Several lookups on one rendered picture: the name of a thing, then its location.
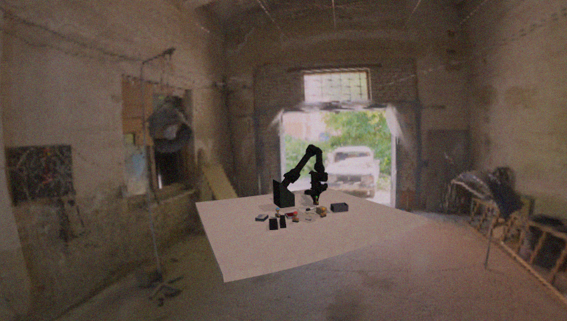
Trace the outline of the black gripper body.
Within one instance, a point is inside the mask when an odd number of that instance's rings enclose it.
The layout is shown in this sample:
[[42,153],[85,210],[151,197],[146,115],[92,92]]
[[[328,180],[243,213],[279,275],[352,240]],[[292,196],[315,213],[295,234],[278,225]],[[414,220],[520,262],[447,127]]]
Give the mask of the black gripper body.
[[313,195],[316,193],[316,191],[320,192],[321,190],[316,190],[316,185],[319,184],[319,181],[312,181],[310,184],[312,184],[312,188],[310,188],[311,190],[307,190],[304,192],[305,195]]

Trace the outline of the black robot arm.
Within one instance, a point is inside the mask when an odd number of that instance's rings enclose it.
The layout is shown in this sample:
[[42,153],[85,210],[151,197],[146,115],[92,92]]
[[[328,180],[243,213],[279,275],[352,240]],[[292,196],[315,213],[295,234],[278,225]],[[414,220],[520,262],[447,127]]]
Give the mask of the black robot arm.
[[321,182],[326,182],[328,180],[328,173],[324,172],[324,165],[322,164],[322,151],[321,148],[314,146],[313,144],[308,145],[306,149],[306,153],[301,159],[301,161],[297,164],[297,166],[292,169],[290,172],[284,174],[285,179],[281,182],[281,184],[287,188],[290,183],[296,182],[300,177],[300,171],[303,169],[305,164],[309,161],[312,156],[316,154],[316,163],[314,165],[314,169],[317,172],[310,171],[311,180],[312,181],[320,181],[319,184],[316,185],[316,190],[326,191],[328,188],[328,184],[321,184]]

